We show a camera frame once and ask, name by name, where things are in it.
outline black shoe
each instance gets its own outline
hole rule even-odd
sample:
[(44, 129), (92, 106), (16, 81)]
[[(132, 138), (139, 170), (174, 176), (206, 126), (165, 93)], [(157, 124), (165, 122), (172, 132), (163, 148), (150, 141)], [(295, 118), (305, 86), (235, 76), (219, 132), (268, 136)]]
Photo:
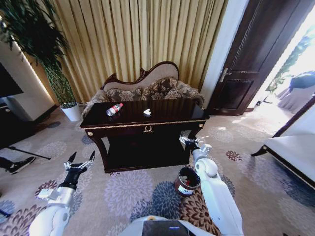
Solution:
[(28, 159), (26, 159), (25, 161), (19, 161), (19, 162), (15, 162), (14, 166), (9, 168), (8, 171), (13, 175), (18, 173), (20, 170), (22, 170), (24, 167), (28, 166), (30, 163), (32, 163), (34, 160), (36, 159), (36, 157), (29, 157)]

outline person's leg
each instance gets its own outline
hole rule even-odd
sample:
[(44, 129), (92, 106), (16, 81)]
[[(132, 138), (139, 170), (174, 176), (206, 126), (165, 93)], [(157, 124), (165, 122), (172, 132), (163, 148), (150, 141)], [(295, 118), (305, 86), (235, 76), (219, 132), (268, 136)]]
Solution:
[(0, 157), (0, 167), (5, 168), (11, 174), (16, 174), (20, 170), (28, 166), (30, 163), (32, 163), (35, 159), (36, 158), (32, 156), (32, 157), (27, 158), (24, 161), (12, 162), (3, 157)]
[(13, 165), (14, 165), (14, 163), (12, 161), (9, 161), (8, 159), (0, 157), (0, 168), (4, 168), (6, 170), (9, 170), (9, 168), (13, 167)]

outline plastic bottle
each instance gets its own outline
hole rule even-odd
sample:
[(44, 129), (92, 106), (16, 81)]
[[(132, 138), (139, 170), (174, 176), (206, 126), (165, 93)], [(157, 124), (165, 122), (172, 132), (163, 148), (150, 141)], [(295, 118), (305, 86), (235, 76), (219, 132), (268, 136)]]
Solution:
[(108, 109), (106, 111), (107, 115), (109, 117), (111, 117), (113, 114), (115, 114), (116, 112), (118, 112), (121, 108), (123, 107), (123, 103), (121, 104), (116, 104), (114, 106), (112, 106), (110, 109)]

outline sofa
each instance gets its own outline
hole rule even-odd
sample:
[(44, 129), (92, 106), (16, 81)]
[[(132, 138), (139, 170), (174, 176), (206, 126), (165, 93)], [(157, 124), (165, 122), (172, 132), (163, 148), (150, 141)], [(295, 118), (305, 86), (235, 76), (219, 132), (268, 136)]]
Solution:
[(112, 74), (87, 103), (82, 113), (86, 114), (94, 103), (123, 102), (137, 100), (191, 98), (202, 107), (204, 96), (197, 89), (179, 80), (179, 70), (175, 63), (163, 61), (150, 70), (140, 69), (140, 76), (134, 82), (122, 82)]

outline white flower pot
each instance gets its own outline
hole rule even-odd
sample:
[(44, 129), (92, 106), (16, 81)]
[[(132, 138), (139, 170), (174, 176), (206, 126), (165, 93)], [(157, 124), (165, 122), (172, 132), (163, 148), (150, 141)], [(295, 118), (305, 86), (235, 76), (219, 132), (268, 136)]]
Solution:
[(78, 121), (81, 119), (81, 113), (78, 104), (70, 108), (61, 108), (70, 121)]

